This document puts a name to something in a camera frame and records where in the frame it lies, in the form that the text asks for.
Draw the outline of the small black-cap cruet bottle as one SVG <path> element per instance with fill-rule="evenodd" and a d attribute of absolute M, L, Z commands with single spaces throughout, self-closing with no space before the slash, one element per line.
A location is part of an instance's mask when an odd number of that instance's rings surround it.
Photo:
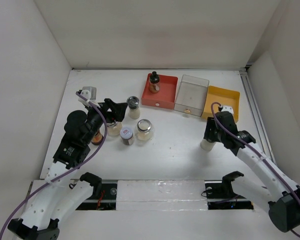
<path fill-rule="evenodd" d="M 213 149 L 213 147 L 215 146 L 215 144 L 216 144 L 215 142 L 209 142 L 206 139 L 202 139 L 202 141 L 200 142 L 200 147 L 203 150 L 210 152 Z"/>

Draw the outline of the glass jar with sesame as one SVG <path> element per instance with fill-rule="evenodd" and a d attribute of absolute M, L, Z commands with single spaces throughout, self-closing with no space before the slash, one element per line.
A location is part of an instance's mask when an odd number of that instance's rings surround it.
<path fill-rule="evenodd" d="M 107 134 L 112 137 L 118 136 L 120 135 L 122 127 L 122 123 L 119 121 L 107 123 Z"/>

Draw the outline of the black-top grinder with grains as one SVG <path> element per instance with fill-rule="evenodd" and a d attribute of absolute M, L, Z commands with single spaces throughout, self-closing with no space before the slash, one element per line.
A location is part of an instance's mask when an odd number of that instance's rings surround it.
<path fill-rule="evenodd" d="M 138 119 L 141 115 L 141 112 L 140 112 L 140 109 L 139 109 L 139 103 L 140 103 L 139 98 L 136 97 L 136 96 L 130 96 L 126 100 L 126 103 L 128 105 L 128 108 L 129 108 L 128 115 L 134 120 Z"/>

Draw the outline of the white-lid spice jar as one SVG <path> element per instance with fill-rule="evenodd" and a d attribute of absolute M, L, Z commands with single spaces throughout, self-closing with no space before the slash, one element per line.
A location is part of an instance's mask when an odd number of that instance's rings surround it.
<path fill-rule="evenodd" d="M 122 143 L 126 146 L 131 146 L 134 143 L 134 133 L 130 127 L 123 127 L 120 130 Z"/>

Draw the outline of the red-lid chili sauce jar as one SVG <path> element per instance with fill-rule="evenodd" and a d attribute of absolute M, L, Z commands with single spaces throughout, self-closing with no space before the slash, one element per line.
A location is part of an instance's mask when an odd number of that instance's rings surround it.
<path fill-rule="evenodd" d="M 99 146 L 101 144 L 101 142 L 103 141 L 103 139 L 104 139 L 104 135 L 101 133 L 100 130 L 98 130 L 98 132 L 96 133 L 96 135 L 91 140 L 91 143 L 94 146 Z"/>

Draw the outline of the glass jar steel rim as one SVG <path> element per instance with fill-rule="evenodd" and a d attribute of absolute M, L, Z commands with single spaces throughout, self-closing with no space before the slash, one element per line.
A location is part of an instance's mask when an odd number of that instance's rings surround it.
<path fill-rule="evenodd" d="M 135 136 L 139 141 L 149 141 L 155 132 L 154 125 L 148 119 L 141 119 L 135 127 Z"/>

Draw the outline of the black-cap bottle orange label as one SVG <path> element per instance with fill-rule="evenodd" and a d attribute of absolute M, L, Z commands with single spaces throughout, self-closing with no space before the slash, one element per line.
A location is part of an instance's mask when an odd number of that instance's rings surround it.
<path fill-rule="evenodd" d="M 149 77 L 149 90 L 154 94 L 160 91 L 160 77 L 156 71 L 153 71 Z"/>

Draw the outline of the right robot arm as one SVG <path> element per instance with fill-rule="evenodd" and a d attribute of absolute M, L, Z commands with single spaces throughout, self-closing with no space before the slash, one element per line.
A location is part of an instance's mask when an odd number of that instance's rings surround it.
<path fill-rule="evenodd" d="M 213 189 L 227 198 L 242 196 L 263 209 L 274 226 L 283 233 L 300 226 L 300 185 L 283 173 L 246 130 L 239 131 L 233 115 L 228 111 L 208 117 L 203 141 L 211 150 L 221 143 L 235 157 L 245 163 L 262 182 L 250 181 L 239 171 L 222 178 L 221 185 Z"/>

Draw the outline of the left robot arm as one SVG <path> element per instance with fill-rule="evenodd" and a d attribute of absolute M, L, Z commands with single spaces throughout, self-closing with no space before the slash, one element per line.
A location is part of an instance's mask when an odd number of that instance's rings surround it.
<path fill-rule="evenodd" d="M 7 228 L 22 240 L 56 240 L 60 224 L 88 198 L 101 194 L 102 179 L 84 173 L 73 189 L 66 194 L 70 180 L 79 168 L 95 156 L 90 143 L 102 126 L 121 122 L 128 104 L 106 98 L 98 104 L 83 100 L 87 112 L 71 112 L 64 125 L 64 136 L 53 156 L 45 183 L 29 195 L 34 198 L 18 218 L 9 217 Z"/>

